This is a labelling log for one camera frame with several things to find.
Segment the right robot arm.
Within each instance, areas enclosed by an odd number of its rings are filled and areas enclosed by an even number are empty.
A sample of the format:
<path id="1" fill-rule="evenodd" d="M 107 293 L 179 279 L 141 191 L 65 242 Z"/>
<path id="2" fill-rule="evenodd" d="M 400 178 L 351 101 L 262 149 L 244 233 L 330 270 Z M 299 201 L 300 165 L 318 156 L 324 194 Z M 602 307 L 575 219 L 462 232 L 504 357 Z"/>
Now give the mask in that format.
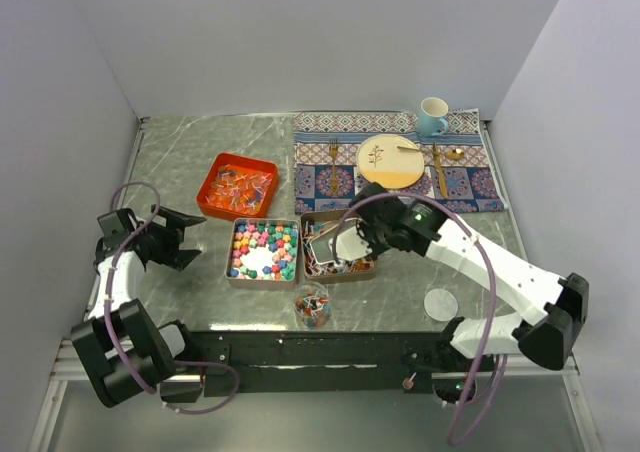
<path id="1" fill-rule="evenodd" d="M 389 192 L 371 183 L 338 223 L 309 241 L 317 260 L 377 258 L 389 250 L 444 264 L 502 300 L 512 313 L 451 320 L 438 350 L 440 363 L 460 370 L 483 355 L 521 354 L 558 371 L 586 323 L 589 282 L 577 273 L 546 271 L 495 244 L 436 200 Z"/>

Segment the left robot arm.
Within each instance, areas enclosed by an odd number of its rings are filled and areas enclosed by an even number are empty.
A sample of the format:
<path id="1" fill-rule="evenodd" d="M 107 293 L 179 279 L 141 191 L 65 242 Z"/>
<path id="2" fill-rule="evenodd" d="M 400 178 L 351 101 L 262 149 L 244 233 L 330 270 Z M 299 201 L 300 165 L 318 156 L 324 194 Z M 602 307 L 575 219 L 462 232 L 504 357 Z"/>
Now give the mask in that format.
<path id="1" fill-rule="evenodd" d="M 201 358 L 187 327 L 178 320 L 158 327 L 138 298 L 147 264 L 154 262 L 184 270 L 201 252 L 182 250 L 185 229 L 202 224 L 204 217 L 184 214 L 163 206 L 151 211 L 164 223 L 142 224 L 129 208 L 98 217 L 103 233 L 94 268 L 99 277 L 95 305 L 87 319 L 71 329 L 71 341 L 101 403 L 114 407 L 143 391 L 120 358 L 113 340 L 128 339 L 124 354 L 147 386 L 155 387 L 176 373 L 193 370 Z"/>

